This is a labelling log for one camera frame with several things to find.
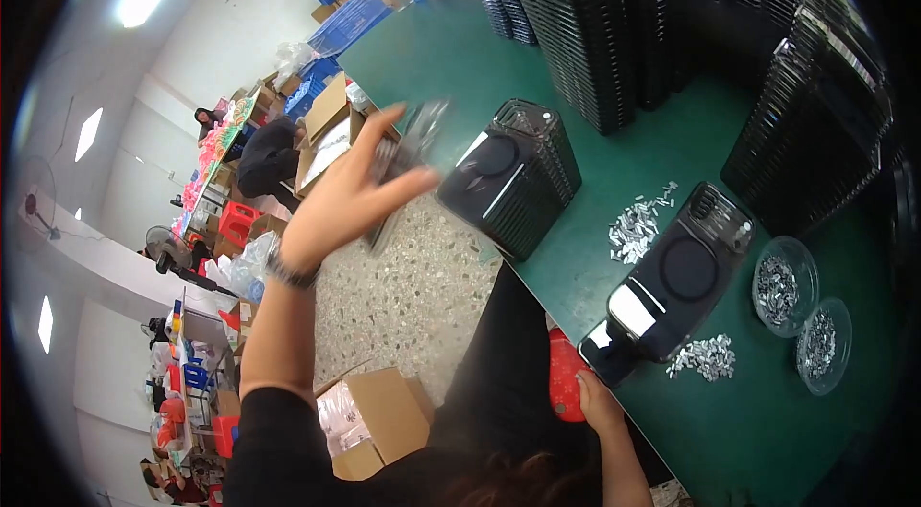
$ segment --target terrazzo floor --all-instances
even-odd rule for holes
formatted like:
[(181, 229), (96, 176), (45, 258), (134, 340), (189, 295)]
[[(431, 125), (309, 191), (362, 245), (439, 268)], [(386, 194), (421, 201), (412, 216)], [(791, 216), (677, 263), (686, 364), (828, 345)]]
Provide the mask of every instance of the terrazzo floor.
[[(253, 204), (289, 217), (274, 198)], [(440, 405), (500, 265), (495, 249), (431, 196), (410, 203), (378, 256), (358, 241), (323, 262), (315, 386), (358, 364), (358, 371), (396, 366), (418, 375)], [(652, 491), (657, 507), (691, 504), (675, 480)]]

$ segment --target black sleeve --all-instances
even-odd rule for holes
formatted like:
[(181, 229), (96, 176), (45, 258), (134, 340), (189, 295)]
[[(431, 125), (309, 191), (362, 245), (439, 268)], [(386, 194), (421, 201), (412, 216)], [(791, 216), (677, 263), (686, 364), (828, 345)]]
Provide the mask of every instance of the black sleeve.
[(240, 410), (238, 437), (224, 479), (224, 507), (298, 505), (332, 500), (326, 436), (317, 412), (284, 389), (249, 393)]

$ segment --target pile of metal pieces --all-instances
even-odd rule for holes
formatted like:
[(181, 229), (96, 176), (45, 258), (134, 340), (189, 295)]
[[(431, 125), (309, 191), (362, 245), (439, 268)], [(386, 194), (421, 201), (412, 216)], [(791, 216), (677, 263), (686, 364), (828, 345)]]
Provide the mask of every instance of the pile of metal pieces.
[(732, 363), (736, 353), (730, 349), (732, 340), (720, 333), (709, 340), (695, 340), (681, 348), (665, 373), (674, 379), (682, 369), (696, 369), (704, 379), (712, 383), (720, 377), (732, 377)]
[(758, 269), (757, 280), (758, 304), (764, 308), (766, 319), (780, 327), (800, 299), (793, 269), (783, 258), (773, 256)]
[(672, 191), (678, 184), (670, 181), (662, 188), (660, 198), (647, 200), (638, 195), (630, 207), (608, 224), (608, 242), (612, 245), (611, 259), (626, 265), (636, 264), (652, 247), (652, 241), (659, 235), (659, 210), (657, 207), (675, 207)]
[(810, 379), (820, 379), (828, 373), (835, 359), (835, 322), (820, 309), (809, 327), (797, 338), (797, 366)]

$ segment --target person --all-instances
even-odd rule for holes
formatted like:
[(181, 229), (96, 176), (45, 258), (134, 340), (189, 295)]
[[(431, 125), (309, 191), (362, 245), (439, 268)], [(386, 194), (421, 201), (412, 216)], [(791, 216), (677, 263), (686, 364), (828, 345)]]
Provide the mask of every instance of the person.
[[(160, 468), (154, 472), (153, 464), (143, 459), (141, 461), (141, 470), (144, 472), (144, 482), (147, 487), (161, 489), (172, 498), (176, 503), (198, 503), (208, 504), (207, 496), (198, 489), (191, 477), (184, 477), (173, 466), (172, 461), (165, 459), (160, 461)], [(163, 478), (161, 473), (166, 471), (167, 478)]]
[[(243, 352), (224, 507), (306, 497), (317, 505), (652, 505), (624, 411), (593, 374), (579, 375), (588, 425), (561, 421), (551, 409), (544, 311), (508, 265), (426, 447), (364, 481), (333, 476), (312, 391), (316, 295), (309, 282), (329, 253), (437, 185), (426, 168), (382, 186), (367, 180), (377, 144), (400, 114), (389, 108), (369, 118), (284, 230), (275, 256), (282, 275), (269, 277)], [(658, 482), (671, 478), (664, 470)]]
[(195, 121), (197, 121), (198, 125), (201, 126), (201, 129), (198, 131), (199, 149), (201, 149), (201, 145), (204, 143), (204, 138), (208, 137), (208, 132), (212, 131), (222, 121), (224, 121), (224, 116), (226, 115), (227, 112), (223, 109), (216, 109), (211, 111), (210, 109), (199, 107), (195, 110)]
[(288, 116), (273, 119), (249, 138), (236, 167), (236, 187), (246, 198), (272, 195), (295, 212), (300, 200), (281, 184), (294, 179), (300, 152), (295, 145), (306, 132)]

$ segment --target standing fan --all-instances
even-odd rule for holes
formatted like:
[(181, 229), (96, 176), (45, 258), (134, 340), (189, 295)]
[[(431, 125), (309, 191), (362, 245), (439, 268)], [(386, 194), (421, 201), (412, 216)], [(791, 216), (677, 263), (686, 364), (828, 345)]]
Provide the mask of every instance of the standing fan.
[(163, 225), (151, 227), (147, 230), (144, 240), (146, 241), (147, 256), (156, 262), (157, 273), (165, 274), (167, 271), (172, 271), (181, 280), (194, 283), (209, 292), (221, 292), (231, 297), (236, 297), (236, 294), (230, 290), (221, 287), (213, 280), (209, 280), (195, 271), (198, 266), (191, 264), (189, 246), (179, 239), (176, 234), (172, 233), (172, 230), (168, 227)]
[(61, 232), (54, 227), (55, 198), (57, 188), (52, 168), (38, 155), (26, 158), (19, 168), (14, 199), (22, 205), (19, 225), (26, 233), (17, 237), (17, 244), (23, 251), (33, 253), (46, 239), (61, 238)]

